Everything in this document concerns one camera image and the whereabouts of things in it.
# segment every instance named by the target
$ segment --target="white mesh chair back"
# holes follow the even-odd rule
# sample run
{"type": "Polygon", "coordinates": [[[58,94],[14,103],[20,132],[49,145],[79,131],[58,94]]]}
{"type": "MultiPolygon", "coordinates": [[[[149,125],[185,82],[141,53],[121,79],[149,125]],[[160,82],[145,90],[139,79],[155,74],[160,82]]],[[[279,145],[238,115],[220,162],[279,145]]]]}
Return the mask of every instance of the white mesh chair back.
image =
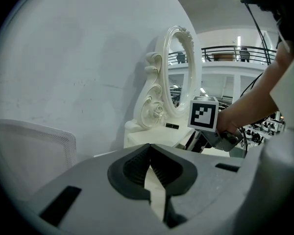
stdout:
{"type": "Polygon", "coordinates": [[[75,164],[73,134],[0,119],[0,176],[2,172],[18,200],[27,201],[39,188],[75,164]]]}

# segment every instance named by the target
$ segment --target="metal railing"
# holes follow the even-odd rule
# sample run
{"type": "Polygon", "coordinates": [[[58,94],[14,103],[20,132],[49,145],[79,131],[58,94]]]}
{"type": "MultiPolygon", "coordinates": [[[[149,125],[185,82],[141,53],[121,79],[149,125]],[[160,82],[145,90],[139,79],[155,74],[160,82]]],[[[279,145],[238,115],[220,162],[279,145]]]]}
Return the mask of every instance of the metal railing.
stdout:
{"type": "Polygon", "coordinates": [[[186,51],[180,50],[169,53],[168,65],[185,64],[187,63],[186,51]]]}
{"type": "Polygon", "coordinates": [[[233,62],[251,62],[268,65],[267,58],[272,62],[276,51],[252,46],[214,46],[202,48],[202,59],[205,62],[215,61],[233,61],[233,62]]]}

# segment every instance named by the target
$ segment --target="hand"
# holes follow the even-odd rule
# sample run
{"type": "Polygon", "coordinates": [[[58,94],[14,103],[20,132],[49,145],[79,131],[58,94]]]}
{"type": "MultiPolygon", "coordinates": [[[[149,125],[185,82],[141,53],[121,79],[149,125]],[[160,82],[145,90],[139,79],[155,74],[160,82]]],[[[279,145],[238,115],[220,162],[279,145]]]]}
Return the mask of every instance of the hand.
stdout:
{"type": "Polygon", "coordinates": [[[223,110],[218,113],[217,131],[219,133],[227,131],[234,134],[237,129],[238,127],[232,122],[227,110],[223,110]]]}

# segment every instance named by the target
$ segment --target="ornate white mirror frame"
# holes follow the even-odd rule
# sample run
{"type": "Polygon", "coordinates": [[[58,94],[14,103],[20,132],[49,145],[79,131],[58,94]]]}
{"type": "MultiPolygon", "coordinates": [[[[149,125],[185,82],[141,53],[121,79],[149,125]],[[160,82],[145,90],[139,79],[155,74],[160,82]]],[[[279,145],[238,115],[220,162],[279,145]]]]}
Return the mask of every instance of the ornate white mirror frame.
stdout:
{"type": "Polygon", "coordinates": [[[160,72],[160,80],[163,93],[163,102],[165,109],[170,117],[180,118],[181,116],[188,113],[190,100],[194,96],[195,92],[195,82],[196,82],[196,69],[195,69],[195,58],[194,58],[194,43],[193,38],[190,32],[186,28],[180,26],[173,26],[168,29],[164,37],[160,37],[157,41],[156,52],[159,53],[162,57],[162,69],[160,72]],[[172,41],[173,36],[175,36],[179,42],[182,44],[183,48],[186,51],[187,62],[189,66],[188,70],[188,86],[186,88],[186,93],[182,101],[179,103],[179,106],[176,108],[171,99],[171,93],[169,90],[169,65],[168,65],[168,56],[169,56],[169,47],[172,41]]]}
{"type": "Polygon", "coordinates": [[[170,27],[158,38],[155,52],[148,53],[146,60],[149,63],[149,66],[145,67],[147,80],[137,99],[134,118],[125,124],[125,147],[131,146],[127,136],[130,133],[146,131],[164,125],[167,119],[186,118],[190,100],[195,94],[194,43],[190,32],[186,28],[180,26],[170,27]],[[187,90],[177,108],[172,102],[168,72],[169,47],[173,36],[179,40],[185,49],[189,66],[187,90]]]}

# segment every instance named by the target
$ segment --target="black slot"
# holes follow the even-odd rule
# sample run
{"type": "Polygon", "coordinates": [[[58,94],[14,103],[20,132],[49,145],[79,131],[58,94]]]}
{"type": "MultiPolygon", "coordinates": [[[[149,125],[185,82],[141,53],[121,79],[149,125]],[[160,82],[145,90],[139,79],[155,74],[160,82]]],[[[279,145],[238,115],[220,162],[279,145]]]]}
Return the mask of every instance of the black slot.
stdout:
{"type": "Polygon", "coordinates": [[[68,186],[40,214],[46,222],[58,226],[82,189],[68,186]]]}
{"type": "Polygon", "coordinates": [[[190,146],[190,144],[192,143],[194,136],[195,136],[196,131],[193,132],[193,134],[191,135],[191,137],[188,139],[186,145],[185,145],[185,150],[188,149],[188,147],[190,146]]]}
{"type": "Polygon", "coordinates": [[[228,171],[233,171],[233,172],[238,172],[238,170],[240,169],[239,166],[230,165],[230,164],[223,164],[223,163],[217,164],[216,168],[220,168],[220,169],[228,170],[228,171]]]}

